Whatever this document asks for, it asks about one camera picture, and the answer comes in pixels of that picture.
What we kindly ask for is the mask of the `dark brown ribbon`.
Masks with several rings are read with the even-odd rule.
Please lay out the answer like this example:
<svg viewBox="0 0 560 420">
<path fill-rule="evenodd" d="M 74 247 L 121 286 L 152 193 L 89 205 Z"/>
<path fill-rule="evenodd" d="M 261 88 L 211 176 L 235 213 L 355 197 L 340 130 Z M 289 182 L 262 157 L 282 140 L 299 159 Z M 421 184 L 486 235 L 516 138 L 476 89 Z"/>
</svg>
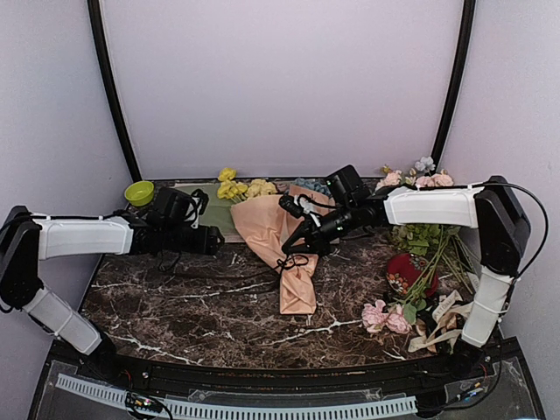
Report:
<svg viewBox="0 0 560 420">
<path fill-rule="evenodd" d="M 278 259 L 276 266 L 268 268 L 264 271 L 249 276 L 233 277 L 233 280 L 250 280 L 257 279 L 256 283 L 248 283 L 233 289 L 222 290 L 224 294 L 251 294 L 251 293 L 269 293 L 277 290 L 284 273 L 295 268 L 304 267 L 309 262 L 309 258 L 305 255 L 288 255 L 283 260 Z"/>
</svg>

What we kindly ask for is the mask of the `beige wrapping paper sheet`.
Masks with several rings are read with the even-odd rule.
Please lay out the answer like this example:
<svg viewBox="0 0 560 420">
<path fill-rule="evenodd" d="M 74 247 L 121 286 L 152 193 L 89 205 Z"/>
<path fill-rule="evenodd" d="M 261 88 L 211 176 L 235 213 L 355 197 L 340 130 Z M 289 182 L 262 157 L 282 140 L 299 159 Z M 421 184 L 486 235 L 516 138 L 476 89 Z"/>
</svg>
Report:
<svg viewBox="0 0 560 420">
<path fill-rule="evenodd" d="M 278 194 L 247 199 L 231 206 L 235 229 L 248 247 L 270 267 L 286 255 L 282 244 L 293 233 L 300 220 L 279 205 Z M 279 311 L 283 315 L 311 315 L 317 302 L 312 276 L 319 263 L 317 255 L 304 255 L 309 262 L 283 274 L 279 287 Z"/>
</svg>

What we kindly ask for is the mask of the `blue fake flower stem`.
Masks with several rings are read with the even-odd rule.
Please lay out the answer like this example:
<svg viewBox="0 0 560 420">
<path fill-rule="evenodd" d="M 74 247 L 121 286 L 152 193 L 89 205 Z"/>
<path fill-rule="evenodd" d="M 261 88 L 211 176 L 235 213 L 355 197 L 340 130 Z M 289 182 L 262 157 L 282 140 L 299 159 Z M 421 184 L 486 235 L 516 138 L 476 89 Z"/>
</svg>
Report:
<svg viewBox="0 0 560 420">
<path fill-rule="evenodd" d="M 296 178 L 292 181 L 292 184 L 314 192 L 322 193 L 328 197 L 332 196 L 326 183 L 318 178 Z"/>
</svg>

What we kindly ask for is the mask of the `bright yellow flower stem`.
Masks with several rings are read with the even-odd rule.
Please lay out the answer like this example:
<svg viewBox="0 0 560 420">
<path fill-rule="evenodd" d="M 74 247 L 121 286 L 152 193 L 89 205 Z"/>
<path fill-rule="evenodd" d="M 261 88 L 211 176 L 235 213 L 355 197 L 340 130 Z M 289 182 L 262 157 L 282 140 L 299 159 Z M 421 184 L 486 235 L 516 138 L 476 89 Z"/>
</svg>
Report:
<svg viewBox="0 0 560 420">
<path fill-rule="evenodd" d="M 217 190 L 217 198 L 220 200 L 232 200 L 235 203 L 244 201 L 249 186 L 235 179 L 237 171 L 233 168 L 223 168 L 218 176 L 220 186 Z"/>
</svg>

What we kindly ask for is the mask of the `pale yellow flower stem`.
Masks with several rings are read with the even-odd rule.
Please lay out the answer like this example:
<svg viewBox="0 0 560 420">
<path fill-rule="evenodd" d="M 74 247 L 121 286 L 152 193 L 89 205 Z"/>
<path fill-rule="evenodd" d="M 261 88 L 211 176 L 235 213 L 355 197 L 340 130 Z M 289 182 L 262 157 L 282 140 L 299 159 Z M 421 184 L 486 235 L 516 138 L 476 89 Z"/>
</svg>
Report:
<svg viewBox="0 0 560 420">
<path fill-rule="evenodd" d="M 248 190 L 245 192 L 245 196 L 248 199 L 253 199 L 261 196 L 268 196 L 277 194 L 277 188 L 272 183 L 263 178 L 255 178 L 248 185 Z"/>
</svg>

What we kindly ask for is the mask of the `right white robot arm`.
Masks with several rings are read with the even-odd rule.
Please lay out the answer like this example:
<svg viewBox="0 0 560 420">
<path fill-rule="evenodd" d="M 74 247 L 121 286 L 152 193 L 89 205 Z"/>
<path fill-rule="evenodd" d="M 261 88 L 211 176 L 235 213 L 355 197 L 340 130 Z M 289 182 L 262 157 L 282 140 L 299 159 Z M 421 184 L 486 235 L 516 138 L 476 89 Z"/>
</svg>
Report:
<svg viewBox="0 0 560 420">
<path fill-rule="evenodd" d="M 483 347 L 511 298 L 530 236 L 530 223 L 512 185 L 500 176 L 477 185 L 445 187 L 388 186 L 377 192 L 347 165 L 325 178 L 335 201 L 320 215 L 304 208 L 304 195 L 283 195 L 279 205 L 301 220 L 283 243 L 291 254 L 330 253 L 332 241 L 363 227 L 439 224 L 479 233 L 479 288 L 461 339 Z"/>
</svg>

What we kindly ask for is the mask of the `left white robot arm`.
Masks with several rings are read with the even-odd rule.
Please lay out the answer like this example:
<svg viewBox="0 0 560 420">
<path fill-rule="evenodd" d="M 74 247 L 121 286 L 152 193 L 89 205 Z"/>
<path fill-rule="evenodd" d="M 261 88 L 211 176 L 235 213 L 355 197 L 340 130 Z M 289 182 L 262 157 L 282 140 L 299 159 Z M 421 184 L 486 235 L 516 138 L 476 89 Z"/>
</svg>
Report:
<svg viewBox="0 0 560 420">
<path fill-rule="evenodd" d="M 39 278 L 39 262 L 64 256 L 156 255 L 161 251 L 209 255 L 224 238 L 217 227 L 203 226 L 193 214 L 184 220 L 133 213 L 108 216 L 33 214 L 15 206 L 1 227 L 2 312 L 23 311 L 77 352 L 105 382 L 123 375 L 123 361 L 112 343 Z"/>
</svg>

